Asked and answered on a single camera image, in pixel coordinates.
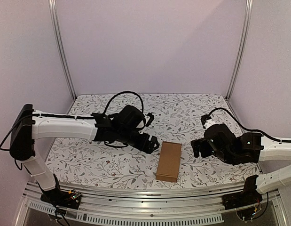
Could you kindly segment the brown cardboard box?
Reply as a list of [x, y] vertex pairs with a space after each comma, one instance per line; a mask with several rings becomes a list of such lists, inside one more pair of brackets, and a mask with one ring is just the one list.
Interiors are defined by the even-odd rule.
[[162, 142], [156, 180], [177, 182], [181, 160], [181, 146], [179, 143]]

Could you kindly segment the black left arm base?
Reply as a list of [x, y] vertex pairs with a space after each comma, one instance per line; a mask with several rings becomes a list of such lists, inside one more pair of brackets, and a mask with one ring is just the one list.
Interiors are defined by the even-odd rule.
[[54, 207], [61, 206], [77, 210], [80, 206], [82, 193], [72, 189], [70, 191], [61, 191], [53, 189], [50, 191], [43, 191], [41, 200], [52, 204]]

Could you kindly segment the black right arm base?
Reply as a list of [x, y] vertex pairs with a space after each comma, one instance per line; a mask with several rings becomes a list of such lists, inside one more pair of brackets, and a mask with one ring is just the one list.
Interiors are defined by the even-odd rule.
[[262, 201], [262, 195], [256, 190], [249, 192], [241, 191], [223, 195], [221, 199], [225, 210], [230, 210], [260, 202]]

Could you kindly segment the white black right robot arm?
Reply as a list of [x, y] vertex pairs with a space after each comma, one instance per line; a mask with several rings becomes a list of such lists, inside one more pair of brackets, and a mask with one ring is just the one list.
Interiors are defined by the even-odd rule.
[[[203, 138], [190, 143], [196, 158], [214, 156], [230, 165], [291, 161], [291, 139], [270, 138], [256, 131], [236, 137], [225, 124], [208, 123], [204, 128]], [[291, 164], [267, 174], [256, 175], [252, 187], [238, 194], [238, 201], [241, 205], [248, 205], [256, 198], [256, 191], [265, 194], [288, 185], [291, 185]]]

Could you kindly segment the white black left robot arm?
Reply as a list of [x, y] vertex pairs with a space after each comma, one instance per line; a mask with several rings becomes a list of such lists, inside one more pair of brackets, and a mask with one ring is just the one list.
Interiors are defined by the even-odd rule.
[[[61, 204], [65, 195], [58, 189], [58, 182], [49, 171], [45, 162], [36, 154], [34, 143], [43, 138], [80, 138], [103, 142], [111, 146], [122, 143], [122, 148], [131, 146], [151, 154], [159, 148], [158, 139], [144, 133], [154, 116], [144, 114], [132, 105], [125, 106], [119, 113], [106, 115], [53, 114], [37, 111], [31, 104], [21, 109], [12, 128], [0, 143], [1, 151], [8, 151], [12, 158], [20, 161], [30, 175], [38, 182], [42, 191], [54, 204]], [[3, 144], [10, 138], [9, 148]]]

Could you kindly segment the floral patterned table mat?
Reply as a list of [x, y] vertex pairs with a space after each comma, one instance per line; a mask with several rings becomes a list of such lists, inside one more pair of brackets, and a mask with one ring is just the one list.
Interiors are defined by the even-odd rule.
[[181, 160], [177, 182], [156, 180], [160, 151], [145, 154], [132, 147], [105, 146], [84, 139], [58, 138], [48, 154], [46, 164], [59, 181], [119, 189], [184, 189], [239, 183], [259, 174], [255, 163], [232, 166], [217, 158], [195, 158], [190, 142], [201, 138], [204, 130], [202, 115], [215, 110], [214, 120], [225, 123], [236, 135], [242, 134], [235, 121], [226, 113], [227, 103], [216, 94], [122, 94], [81, 95], [70, 114], [86, 115], [106, 111], [118, 113], [124, 106], [144, 108], [154, 115], [145, 132], [160, 142], [180, 143]]

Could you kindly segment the aluminium front rail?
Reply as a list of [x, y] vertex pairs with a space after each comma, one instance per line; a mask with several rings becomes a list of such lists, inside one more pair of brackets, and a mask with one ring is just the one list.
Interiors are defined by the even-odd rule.
[[225, 194], [240, 192], [242, 183], [200, 188], [132, 190], [61, 183], [61, 189], [82, 193], [78, 209], [65, 209], [61, 224], [99, 226], [287, 226], [289, 224], [278, 191], [263, 197], [258, 219], [238, 218], [237, 210], [226, 210]]

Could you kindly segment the right aluminium frame post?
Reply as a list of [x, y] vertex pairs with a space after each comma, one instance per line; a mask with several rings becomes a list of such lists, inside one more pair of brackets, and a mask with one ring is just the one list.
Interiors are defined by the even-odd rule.
[[233, 92], [234, 92], [234, 87], [237, 81], [237, 77], [239, 74], [239, 70], [242, 64], [242, 59], [245, 51], [245, 46], [246, 46], [246, 41], [247, 41], [247, 36], [250, 28], [250, 23], [251, 23], [251, 16], [252, 16], [252, 9], [253, 9], [253, 0], [247, 0], [246, 5], [245, 5], [245, 13], [244, 13], [244, 22], [242, 26], [242, 33], [241, 33], [241, 38], [239, 41], [239, 46], [238, 46], [238, 51], [237, 51], [237, 56], [236, 60], [234, 63], [231, 79], [229, 82], [228, 90], [226, 92], [225, 99], [229, 102]]

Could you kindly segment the aluminium frame post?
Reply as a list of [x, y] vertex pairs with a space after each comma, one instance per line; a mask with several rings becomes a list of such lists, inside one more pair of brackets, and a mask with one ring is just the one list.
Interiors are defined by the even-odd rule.
[[71, 95], [71, 98], [73, 100], [76, 100], [77, 94], [76, 94], [76, 91], [74, 88], [73, 80], [71, 77], [71, 73], [69, 70], [69, 66], [68, 66], [64, 46], [63, 46], [63, 40], [62, 40], [62, 34], [61, 34], [60, 25], [59, 25], [56, 0], [49, 0], [48, 4], [49, 4], [49, 11], [50, 11], [50, 16], [51, 16], [55, 41], [56, 41], [56, 45], [57, 45], [57, 50], [58, 50], [59, 58], [61, 61], [63, 73], [65, 76], [66, 84], [67, 84], [69, 93]]
[[241, 38], [239, 41], [239, 46], [238, 46], [238, 51], [237, 51], [237, 56], [236, 60], [234, 63], [231, 79], [229, 82], [228, 90], [226, 92], [225, 99], [229, 102], [233, 92], [234, 92], [234, 87], [237, 81], [237, 77], [239, 74], [239, 70], [242, 64], [242, 59], [245, 51], [245, 46], [246, 46], [246, 41], [247, 41], [247, 36], [250, 28], [250, 23], [251, 23], [251, 16], [252, 16], [252, 9], [253, 9], [253, 0], [247, 0], [246, 5], [245, 5], [245, 13], [244, 13], [244, 22], [242, 26], [242, 33], [241, 33]]

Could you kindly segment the left aluminium frame post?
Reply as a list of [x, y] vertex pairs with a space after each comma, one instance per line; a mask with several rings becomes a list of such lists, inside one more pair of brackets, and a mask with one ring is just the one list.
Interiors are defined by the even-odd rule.
[[49, 0], [48, 4], [49, 4], [49, 11], [50, 11], [50, 16], [51, 16], [55, 41], [56, 41], [56, 45], [57, 45], [57, 50], [58, 50], [59, 58], [61, 61], [63, 73], [65, 76], [66, 84], [67, 84], [69, 93], [71, 95], [71, 98], [73, 100], [76, 100], [77, 94], [76, 94], [76, 91], [74, 88], [73, 80], [71, 77], [71, 73], [69, 70], [69, 66], [68, 66], [64, 46], [63, 46], [63, 40], [62, 40], [62, 34], [61, 34], [60, 25], [59, 25], [56, 0]]

